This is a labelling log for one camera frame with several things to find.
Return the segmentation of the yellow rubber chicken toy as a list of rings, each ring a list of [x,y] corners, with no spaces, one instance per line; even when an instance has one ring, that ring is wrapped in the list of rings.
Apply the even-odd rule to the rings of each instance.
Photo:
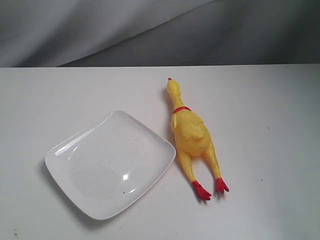
[[[183,103],[181,88],[177,81],[169,78],[166,89],[173,106],[170,128],[174,136],[177,159],[197,197],[202,201],[209,201],[212,195],[203,188],[194,175],[192,166],[194,157],[206,160],[214,177],[215,191],[222,194],[228,192],[229,188],[222,178],[214,143],[204,121]]]

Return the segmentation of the white square plate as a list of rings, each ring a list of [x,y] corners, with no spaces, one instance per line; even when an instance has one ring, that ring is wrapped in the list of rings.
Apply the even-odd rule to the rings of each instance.
[[[117,110],[52,148],[44,162],[76,207],[107,220],[142,197],[175,157],[169,141]]]

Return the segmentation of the grey backdrop cloth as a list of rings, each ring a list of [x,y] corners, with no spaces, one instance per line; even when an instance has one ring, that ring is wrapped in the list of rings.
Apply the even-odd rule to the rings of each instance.
[[[2,67],[310,64],[317,0],[3,0]]]

